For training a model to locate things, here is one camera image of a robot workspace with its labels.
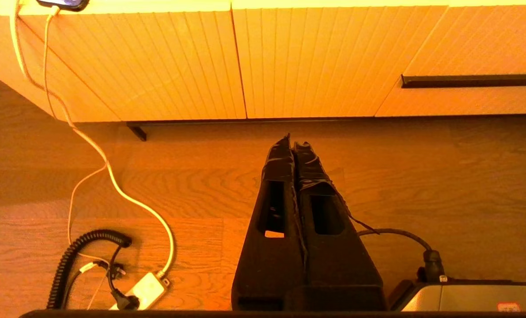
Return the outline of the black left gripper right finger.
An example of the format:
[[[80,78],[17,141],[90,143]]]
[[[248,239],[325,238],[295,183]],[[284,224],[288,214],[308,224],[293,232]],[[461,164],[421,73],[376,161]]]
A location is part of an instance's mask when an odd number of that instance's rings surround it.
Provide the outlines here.
[[[321,159],[307,142],[295,143],[293,155],[309,283],[381,288],[382,278]]]

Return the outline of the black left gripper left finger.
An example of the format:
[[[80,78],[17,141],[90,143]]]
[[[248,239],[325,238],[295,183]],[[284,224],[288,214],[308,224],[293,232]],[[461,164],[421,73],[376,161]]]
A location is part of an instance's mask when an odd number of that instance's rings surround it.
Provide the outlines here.
[[[287,134],[269,149],[232,283],[233,310],[285,310],[304,283],[304,243]]]

